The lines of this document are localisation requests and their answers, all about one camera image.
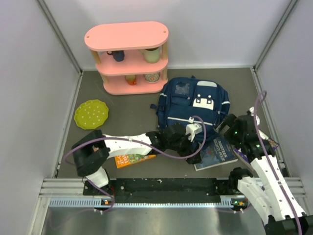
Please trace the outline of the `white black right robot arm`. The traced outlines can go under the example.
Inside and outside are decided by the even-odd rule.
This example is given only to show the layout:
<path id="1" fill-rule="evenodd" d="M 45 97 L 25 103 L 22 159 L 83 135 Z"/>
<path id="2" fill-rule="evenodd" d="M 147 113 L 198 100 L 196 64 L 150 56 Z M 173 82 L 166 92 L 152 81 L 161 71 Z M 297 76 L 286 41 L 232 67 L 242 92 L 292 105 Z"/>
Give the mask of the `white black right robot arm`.
<path id="1" fill-rule="evenodd" d="M 240 150 L 259 176 L 262 185 L 248 169 L 231 171 L 228 188 L 242 193 L 258 212 L 268 235 L 311 235 L 313 217 L 307 215 L 292 194 L 284 179 L 268 139 L 260 135 L 257 117 L 249 114 L 236 117 L 227 115 L 216 127 L 216 132 L 228 127 L 226 140 Z"/>

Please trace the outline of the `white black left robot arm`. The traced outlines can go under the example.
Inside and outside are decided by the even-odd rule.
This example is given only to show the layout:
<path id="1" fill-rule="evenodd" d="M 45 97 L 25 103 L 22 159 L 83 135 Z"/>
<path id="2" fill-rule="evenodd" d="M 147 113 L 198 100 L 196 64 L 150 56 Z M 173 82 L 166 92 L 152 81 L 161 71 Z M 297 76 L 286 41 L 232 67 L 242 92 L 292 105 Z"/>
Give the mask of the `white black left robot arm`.
<path id="1" fill-rule="evenodd" d="M 194 141 L 202 132 L 198 123 L 183 126 L 179 123 L 160 131 L 151 131 L 137 136 L 114 137 L 94 130 L 72 146 L 77 175 L 85 177 L 94 184 L 100 194 L 110 191 L 111 183 L 103 163 L 122 155 L 156 155 L 165 150 L 176 151 L 181 158 L 200 155 L 201 146 Z"/>

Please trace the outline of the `orange treehouse children's book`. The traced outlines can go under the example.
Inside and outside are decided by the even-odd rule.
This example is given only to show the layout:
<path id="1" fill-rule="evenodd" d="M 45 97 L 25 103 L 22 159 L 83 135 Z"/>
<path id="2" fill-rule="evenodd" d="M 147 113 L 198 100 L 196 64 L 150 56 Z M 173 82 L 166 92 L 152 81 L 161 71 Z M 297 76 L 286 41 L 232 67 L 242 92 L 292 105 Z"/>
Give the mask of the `orange treehouse children's book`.
<path id="1" fill-rule="evenodd" d="M 140 162 L 143 162 L 145 160 L 149 160 L 156 157 L 156 155 L 140 155 L 140 154 L 129 154 L 129 155 L 120 155 L 120 156 L 115 156 L 115 164 L 116 167 L 119 168 L 124 168 L 130 165 L 134 165 Z"/>

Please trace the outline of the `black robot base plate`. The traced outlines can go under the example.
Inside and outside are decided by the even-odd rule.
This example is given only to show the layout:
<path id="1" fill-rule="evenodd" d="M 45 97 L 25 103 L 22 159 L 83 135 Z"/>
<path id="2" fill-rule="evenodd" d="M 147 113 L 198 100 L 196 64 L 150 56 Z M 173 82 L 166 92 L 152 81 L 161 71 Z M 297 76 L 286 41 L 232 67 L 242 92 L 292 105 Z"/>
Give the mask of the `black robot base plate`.
<path id="1" fill-rule="evenodd" d="M 219 203 L 241 193 L 226 179 L 118 178 L 102 187 L 117 203 Z"/>

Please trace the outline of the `navy blue student backpack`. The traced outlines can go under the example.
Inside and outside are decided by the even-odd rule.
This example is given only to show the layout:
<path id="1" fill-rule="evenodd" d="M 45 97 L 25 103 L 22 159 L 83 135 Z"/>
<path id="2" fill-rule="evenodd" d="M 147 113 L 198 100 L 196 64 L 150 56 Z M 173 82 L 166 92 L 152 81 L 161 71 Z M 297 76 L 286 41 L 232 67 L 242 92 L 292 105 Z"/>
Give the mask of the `navy blue student backpack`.
<path id="1" fill-rule="evenodd" d="M 186 126 L 190 117 L 199 116 L 205 124 L 206 137 L 201 132 L 194 141 L 205 140 L 203 147 L 207 148 L 218 135 L 214 127 L 228 115 L 230 100 L 228 92 L 214 81 L 176 77 L 163 86 L 158 104 L 150 108 L 156 111 L 159 129 L 176 123 Z"/>

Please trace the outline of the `blue Nineteen Eighty-Four paperback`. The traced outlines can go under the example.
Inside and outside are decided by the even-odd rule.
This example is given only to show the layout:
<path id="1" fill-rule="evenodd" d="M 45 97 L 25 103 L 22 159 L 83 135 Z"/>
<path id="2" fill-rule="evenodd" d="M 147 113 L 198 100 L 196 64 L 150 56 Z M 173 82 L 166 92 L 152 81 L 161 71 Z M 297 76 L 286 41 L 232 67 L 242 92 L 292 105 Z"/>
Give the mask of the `blue Nineteen Eighty-Four paperback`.
<path id="1" fill-rule="evenodd" d="M 234 148 L 224 137 L 216 137 L 206 149 L 201 150 L 200 157 L 201 162 L 194 164 L 195 171 L 234 163 L 238 160 Z"/>

